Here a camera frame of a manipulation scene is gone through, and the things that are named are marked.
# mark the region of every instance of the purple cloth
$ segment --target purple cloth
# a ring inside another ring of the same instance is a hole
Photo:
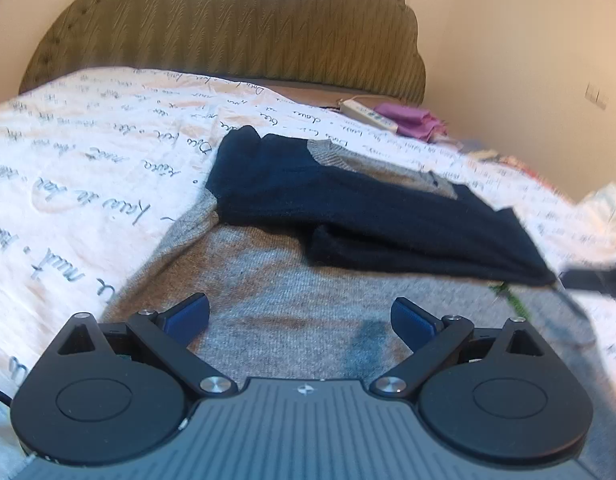
[[[375,112],[397,123],[397,134],[430,142],[433,134],[445,135],[445,125],[429,110],[395,103],[381,103]]]

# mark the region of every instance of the bed sheet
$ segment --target bed sheet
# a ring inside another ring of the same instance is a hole
[[[252,83],[84,70],[0,105],[0,389],[16,391],[72,314],[103,312],[194,203],[223,136],[243,124],[262,136],[330,139],[467,184],[495,208],[512,206],[554,270],[616,262],[613,237],[587,211],[512,168],[396,137]],[[616,312],[584,300],[616,386],[616,330],[608,330]],[[18,460],[4,433],[0,475]]]

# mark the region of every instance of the headboard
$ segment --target headboard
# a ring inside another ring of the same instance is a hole
[[[20,90],[92,66],[311,82],[415,104],[425,86],[404,0],[75,0]]]

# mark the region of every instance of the silver pivot bolt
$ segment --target silver pivot bolt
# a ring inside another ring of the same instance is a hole
[[[232,381],[219,376],[206,377],[199,383],[199,387],[209,394],[222,394],[228,391],[230,386],[232,386]]]
[[[376,383],[374,383],[374,387],[377,390],[384,392],[386,394],[398,394],[406,389],[406,381],[400,379],[399,377],[380,377],[377,379]]]

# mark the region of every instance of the power strip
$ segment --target power strip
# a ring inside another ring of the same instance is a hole
[[[372,108],[363,106],[354,99],[342,101],[340,104],[340,110],[346,117],[355,119],[360,123],[370,124],[380,130],[388,130],[393,134],[397,133],[398,124],[396,122],[390,121],[390,119],[378,114]]]

